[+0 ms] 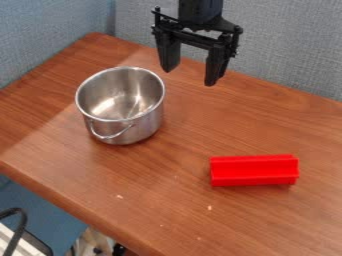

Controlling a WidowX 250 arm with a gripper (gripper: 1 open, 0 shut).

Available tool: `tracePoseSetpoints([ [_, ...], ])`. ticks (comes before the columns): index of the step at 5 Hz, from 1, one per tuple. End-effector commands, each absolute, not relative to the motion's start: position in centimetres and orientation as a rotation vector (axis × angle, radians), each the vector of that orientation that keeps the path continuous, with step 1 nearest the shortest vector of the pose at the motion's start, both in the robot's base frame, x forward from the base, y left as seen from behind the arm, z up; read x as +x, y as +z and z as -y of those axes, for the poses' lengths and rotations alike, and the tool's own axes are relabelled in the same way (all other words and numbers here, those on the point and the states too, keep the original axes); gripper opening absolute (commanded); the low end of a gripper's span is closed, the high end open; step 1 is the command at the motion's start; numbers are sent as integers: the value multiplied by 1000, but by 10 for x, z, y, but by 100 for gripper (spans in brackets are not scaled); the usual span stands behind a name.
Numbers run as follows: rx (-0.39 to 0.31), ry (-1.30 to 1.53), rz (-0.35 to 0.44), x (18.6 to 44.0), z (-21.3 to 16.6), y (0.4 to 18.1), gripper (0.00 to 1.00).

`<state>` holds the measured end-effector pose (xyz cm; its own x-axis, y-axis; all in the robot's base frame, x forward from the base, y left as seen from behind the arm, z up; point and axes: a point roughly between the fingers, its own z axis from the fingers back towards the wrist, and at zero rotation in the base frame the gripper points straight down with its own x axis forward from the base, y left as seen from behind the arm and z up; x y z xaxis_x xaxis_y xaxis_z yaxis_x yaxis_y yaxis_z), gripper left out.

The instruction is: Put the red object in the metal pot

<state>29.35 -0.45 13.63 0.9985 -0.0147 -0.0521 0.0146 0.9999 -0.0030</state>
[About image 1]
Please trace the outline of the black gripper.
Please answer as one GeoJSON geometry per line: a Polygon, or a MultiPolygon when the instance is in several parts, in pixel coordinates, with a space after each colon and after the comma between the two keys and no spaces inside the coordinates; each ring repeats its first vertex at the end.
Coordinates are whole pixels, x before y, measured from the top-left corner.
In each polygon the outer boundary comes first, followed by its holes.
{"type": "Polygon", "coordinates": [[[158,55],[162,69],[171,72],[181,63],[181,44],[209,50],[205,85],[214,86],[230,60],[230,49],[239,46],[243,28],[223,18],[223,0],[178,0],[177,14],[153,9],[158,55]]]}

